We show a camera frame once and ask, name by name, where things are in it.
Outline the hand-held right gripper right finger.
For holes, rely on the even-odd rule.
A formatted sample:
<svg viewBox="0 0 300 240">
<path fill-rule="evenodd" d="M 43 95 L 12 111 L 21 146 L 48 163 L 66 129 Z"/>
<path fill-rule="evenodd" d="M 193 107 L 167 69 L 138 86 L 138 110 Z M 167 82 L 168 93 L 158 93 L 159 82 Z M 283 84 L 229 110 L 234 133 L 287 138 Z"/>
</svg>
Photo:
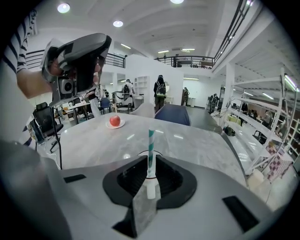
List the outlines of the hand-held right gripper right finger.
<svg viewBox="0 0 300 240">
<path fill-rule="evenodd" d="M 196 177 L 161 155 L 156 156 L 156 168 L 161 194 L 157 201 L 157 209 L 175 209 L 183 206 L 197 189 Z"/>
</svg>

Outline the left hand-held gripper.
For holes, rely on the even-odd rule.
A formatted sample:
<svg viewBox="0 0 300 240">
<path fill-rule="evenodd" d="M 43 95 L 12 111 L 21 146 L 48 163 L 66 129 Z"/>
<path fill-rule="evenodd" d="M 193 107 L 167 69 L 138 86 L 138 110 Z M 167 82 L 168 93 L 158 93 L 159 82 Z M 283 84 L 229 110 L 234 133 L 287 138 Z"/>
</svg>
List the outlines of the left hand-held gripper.
<svg viewBox="0 0 300 240">
<path fill-rule="evenodd" d="M 42 76 L 50 83 L 52 102 L 50 107 L 62 105 L 80 97 L 95 87 L 93 75 L 96 62 L 103 67 L 112 39 L 103 33 L 94 33 L 63 44 L 52 39 L 46 46 L 41 62 Z M 64 70 L 63 76 L 51 75 L 48 66 L 57 59 L 59 67 Z M 73 68 L 77 78 L 68 78 Z"/>
</svg>

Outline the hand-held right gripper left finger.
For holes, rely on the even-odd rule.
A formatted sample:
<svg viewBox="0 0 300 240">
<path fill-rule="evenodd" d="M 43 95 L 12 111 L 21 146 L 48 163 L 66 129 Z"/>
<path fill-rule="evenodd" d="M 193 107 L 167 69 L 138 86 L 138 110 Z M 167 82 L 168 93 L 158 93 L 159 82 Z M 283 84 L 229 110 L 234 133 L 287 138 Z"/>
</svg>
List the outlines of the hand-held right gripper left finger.
<svg viewBox="0 0 300 240">
<path fill-rule="evenodd" d="M 109 172 L 103 179 L 103 189 L 110 200 L 127 208 L 138 193 L 147 176 L 147 156 Z"/>
</svg>

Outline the person's left hand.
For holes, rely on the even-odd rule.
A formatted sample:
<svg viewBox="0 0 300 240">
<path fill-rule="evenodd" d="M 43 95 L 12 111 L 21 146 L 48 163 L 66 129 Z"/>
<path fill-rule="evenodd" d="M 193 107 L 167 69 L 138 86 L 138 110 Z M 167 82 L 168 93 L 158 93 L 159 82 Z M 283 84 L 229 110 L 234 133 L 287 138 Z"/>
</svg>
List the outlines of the person's left hand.
<svg viewBox="0 0 300 240">
<path fill-rule="evenodd" d="M 59 67 L 59 63 L 57 59 L 54 59 L 51 64 L 48 66 L 48 70 L 51 75 L 54 76 L 63 76 L 65 74 L 64 70 Z M 99 76 L 102 74 L 102 67 L 96 62 L 94 75 L 93 75 L 93 85 L 99 84 Z M 76 79 L 77 71 L 75 68 L 68 72 L 68 78 Z"/>
</svg>

